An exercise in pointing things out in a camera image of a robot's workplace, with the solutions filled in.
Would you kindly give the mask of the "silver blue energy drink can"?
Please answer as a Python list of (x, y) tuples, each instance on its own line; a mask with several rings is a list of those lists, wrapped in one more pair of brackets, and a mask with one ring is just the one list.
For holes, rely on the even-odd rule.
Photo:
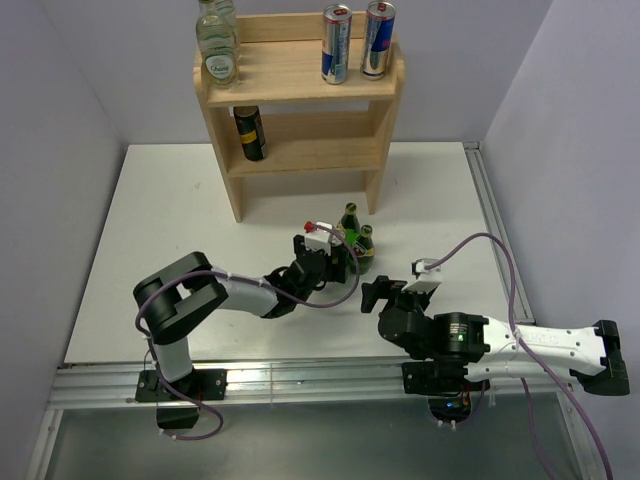
[(396, 9), (387, 1), (372, 1), (367, 7), (360, 72), (368, 80), (381, 79), (386, 72), (395, 17)]

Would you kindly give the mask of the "green glass bottle front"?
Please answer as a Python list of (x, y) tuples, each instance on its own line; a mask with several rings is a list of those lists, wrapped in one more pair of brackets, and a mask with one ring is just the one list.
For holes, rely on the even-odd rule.
[(349, 258), (348, 268), (351, 274), (356, 273), (356, 265), (359, 265), (361, 275), (366, 274), (371, 269), (375, 257), (372, 235), (373, 227), (369, 224), (362, 225), (358, 232), (353, 231), (348, 234), (348, 242), (357, 257), (357, 262)]

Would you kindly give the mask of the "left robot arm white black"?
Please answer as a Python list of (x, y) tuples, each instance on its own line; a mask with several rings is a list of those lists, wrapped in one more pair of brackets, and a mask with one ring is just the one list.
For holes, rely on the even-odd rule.
[(133, 289), (136, 327), (150, 342), (159, 388), (183, 399), (195, 386), (188, 336), (216, 310), (280, 318), (306, 305), (328, 283), (344, 284), (354, 260), (342, 235), (315, 230), (294, 237), (295, 260), (259, 278), (221, 270), (192, 252), (141, 280)]

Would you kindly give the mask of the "black yellow can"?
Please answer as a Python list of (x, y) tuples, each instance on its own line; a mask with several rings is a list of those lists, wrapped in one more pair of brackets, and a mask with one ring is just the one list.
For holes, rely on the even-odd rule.
[(236, 106), (233, 115), (244, 156), (257, 162), (264, 160), (266, 140), (258, 106)]
[(331, 237), (330, 282), (345, 284), (348, 279), (348, 263), (350, 253), (343, 241), (333, 235)]

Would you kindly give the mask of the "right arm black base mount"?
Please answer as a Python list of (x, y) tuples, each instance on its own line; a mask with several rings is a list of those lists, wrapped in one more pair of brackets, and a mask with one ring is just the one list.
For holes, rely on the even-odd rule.
[(460, 362), (411, 361), (401, 364), (404, 392), (427, 398), (436, 424), (455, 429), (480, 407), (490, 387), (488, 380), (471, 381)]

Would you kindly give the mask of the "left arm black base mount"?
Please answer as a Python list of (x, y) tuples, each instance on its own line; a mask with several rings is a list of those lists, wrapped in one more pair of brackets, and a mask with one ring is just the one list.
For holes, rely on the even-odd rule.
[[(186, 377), (171, 384), (180, 394), (204, 401), (221, 401), (225, 397), (227, 387), (227, 371), (225, 369), (194, 369)], [(182, 401), (182, 398), (171, 392), (160, 380), (156, 370), (143, 370), (139, 374), (134, 396), (136, 403), (154, 403), (156, 407), (156, 423), (159, 428), (170, 431), (182, 431), (193, 428), (200, 416), (200, 407), (160, 407), (160, 403)]]

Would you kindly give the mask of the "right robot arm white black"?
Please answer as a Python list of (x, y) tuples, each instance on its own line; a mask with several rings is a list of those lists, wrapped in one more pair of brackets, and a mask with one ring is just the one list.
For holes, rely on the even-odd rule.
[(435, 290), (379, 276), (362, 286), (361, 310), (379, 314), (378, 333), (410, 357), (402, 364), (408, 394), (479, 391), (498, 379), (556, 376), (589, 394), (630, 392), (618, 327), (600, 320), (584, 328), (512, 326), (489, 316), (450, 312), (430, 317)]

